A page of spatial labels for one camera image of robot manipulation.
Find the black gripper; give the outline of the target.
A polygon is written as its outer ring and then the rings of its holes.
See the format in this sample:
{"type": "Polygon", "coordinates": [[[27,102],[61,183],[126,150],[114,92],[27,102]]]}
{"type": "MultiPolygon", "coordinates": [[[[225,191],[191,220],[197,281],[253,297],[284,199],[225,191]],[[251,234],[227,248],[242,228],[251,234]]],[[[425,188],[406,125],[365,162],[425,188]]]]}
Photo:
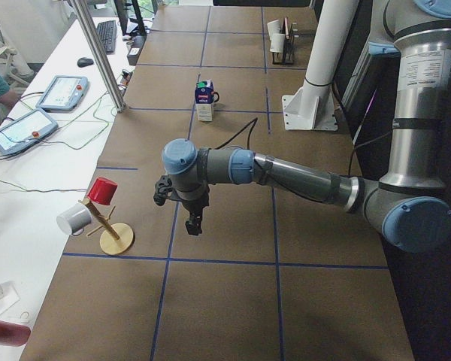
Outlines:
{"type": "Polygon", "coordinates": [[[180,202],[190,213],[185,222],[189,235],[202,233],[201,223],[203,210],[209,205],[209,186],[204,184],[187,184],[185,190],[180,190],[180,184],[174,184],[169,175],[163,175],[155,183],[153,201],[163,206],[167,200],[180,202]]]}

